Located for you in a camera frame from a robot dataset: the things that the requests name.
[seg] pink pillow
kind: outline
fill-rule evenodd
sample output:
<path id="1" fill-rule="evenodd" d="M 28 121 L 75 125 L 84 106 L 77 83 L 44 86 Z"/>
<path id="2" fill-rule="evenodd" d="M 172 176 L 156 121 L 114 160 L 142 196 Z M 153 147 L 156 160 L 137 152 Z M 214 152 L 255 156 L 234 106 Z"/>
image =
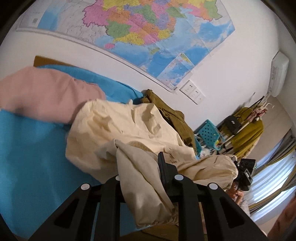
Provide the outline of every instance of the pink pillow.
<path id="1" fill-rule="evenodd" d="M 40 121 L 72 123 L 95 99 L 106 99 L 99 86 L 54 69 L 26 67 L 0 81 L 0 108 Z"/>

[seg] curtain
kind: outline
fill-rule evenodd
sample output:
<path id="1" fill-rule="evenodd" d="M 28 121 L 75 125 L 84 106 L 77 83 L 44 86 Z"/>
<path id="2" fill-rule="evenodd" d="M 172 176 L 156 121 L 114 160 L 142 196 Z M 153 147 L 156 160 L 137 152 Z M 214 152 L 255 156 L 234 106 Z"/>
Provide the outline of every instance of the curtain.
<path id="1" fill-rule="evenodd" d="M 251 205 L 251 207 L 253 207 L 253 204 L 268 198 L 284 185 L 285 181 L 289 177 L 289 174 L 295 167 L 296 158 L 294 155 L 295 151 L 275 164 L 266 167 L 260 172 L 260 175 L 253 177 L 253 183 L 250 191 L 245 192 L 244 196 L 249 206 Z"/>
<path id="2" fill-rule="evenodd" d="M 275 164 L 289 155 L 296 148 L 296 139 L 292 135 L 292 131 L 289 130 L 284 138 L 276 145 L 276 150 L 269 158 L 262 158 L 257 163 L 257 168 L 254 170 L 253 176 L 264 170 L 266 167 Z"/>
<path id="3" fill-rule="evenodd" d="M 280 203 L 286 200 L 292 193 L 294 193 L 296 190 L 296 187 L 290 188 L 289 190 L 286 190 L 284 192 L 281 192 L 277 197 L 275 197 L 272 201 L 270 201 L 268 204 L 266 204 L 261 209 L 257 210 L 256 212 L 253 212 L 251 214 L 251 219 L 256 222 L 272 210 L 274 210 Z"/>
<path id="4" fill-rule="evenodd" d="M 270 203 L 273 199 L 275 199 L 278 195 L 280 195 L 282 192 L 289 190 L 296 186 L 296 165 L 295 165 L 295 158 L 292 158 L 292 161 L 286 161 L 288 163 L 287 166 L 290 166 L 291 163 L 294 163 L 293 169 L 289 172 L 288 176 L 285 173 L 284 176 L 285 182 L 282 184 L 280 188 L 278 186 L 275 186 L 273 189 L 273 193 L 271 193 L 269 196 L 265 197 L 264 199 L 261 199 L 260 201 L 252 204 L 249 206 L 250 213 L 254 213 L 261 209 L 262 207 L 266 206 L 268 203 Z"/>

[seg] blue basket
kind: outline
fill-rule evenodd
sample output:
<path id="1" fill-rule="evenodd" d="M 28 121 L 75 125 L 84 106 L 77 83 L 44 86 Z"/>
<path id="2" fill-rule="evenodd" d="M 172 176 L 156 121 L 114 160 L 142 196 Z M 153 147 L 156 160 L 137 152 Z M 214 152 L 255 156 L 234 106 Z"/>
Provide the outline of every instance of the blue basket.
<path id="1" fill-rule="evenodd" d="M 202 139 L 204 140 L 204 142 L 209 148 L 215 149 L 215 150 L 221 149 L 220 146 L 219 147 L 216 146 L 216 142 L 221 137 L 220 133 L 218 129 L 214 126 L 214 124 L 210 122 L 210 120 L 206 120 L 204 122 L 204 125 L 202 126 L 202 128 L 200 128 L 198 133 L 200 134 L 200 136 L 202 137 Z"/>
<path id="2" fill-rule="evenodd" d="M 198 139 L 196 137 L 194 137 L 194 139 L 195 139 L 195 146 L 197 149 L 197 155 L 199 156 L 200 152 L 202 151 L 202 146 L 200 145 L 200 143 L 198 142 Z"/>

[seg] colorful political map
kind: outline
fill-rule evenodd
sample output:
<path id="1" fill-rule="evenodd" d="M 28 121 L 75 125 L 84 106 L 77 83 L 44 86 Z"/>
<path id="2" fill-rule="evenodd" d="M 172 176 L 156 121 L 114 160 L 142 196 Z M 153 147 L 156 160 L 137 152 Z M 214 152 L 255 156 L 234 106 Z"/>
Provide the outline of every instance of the colorful political map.
<path id="1" fill-rule="evenodd" d="M 18 29 L 30 28 L 107 50 L 170 90 L 234 31 L 221 0 L 37 0 Z"/>

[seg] hanging clothes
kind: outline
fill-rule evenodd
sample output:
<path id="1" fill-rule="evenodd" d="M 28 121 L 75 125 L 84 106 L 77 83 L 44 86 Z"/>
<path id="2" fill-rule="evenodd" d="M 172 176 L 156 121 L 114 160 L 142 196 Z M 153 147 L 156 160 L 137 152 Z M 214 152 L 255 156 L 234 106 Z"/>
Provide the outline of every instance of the hanging clothes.
<path id="1" fill-rule="evenodd" d="M 141 102 L 155 104 L 163 118 L 178 132 L 185 145 L 192 147 L 195 154 L 197 154 L 194 133 L 186 124 L 184 114 L 181 111 L 170 108 L 161 98 L 154 94 L 152 90 L 146 91 L 146 96 L 142 98 Z"/>
<path id="2" fill-rule="evenodd" d="M 253 109 L 245 107 L 239 110 L 234 116 L 244 125 L 248 122 L 247 118 L 252 111 Z M 232 135 L 225 125 L 222 125 L 219 129 L 227 136 Z M 236 155 L 237 158 L 247 157 L 258 143 L 263 130 L 264 126 L 262 120 L 249 123 L 230 140 L 233 146 L 231 154 Z"/>

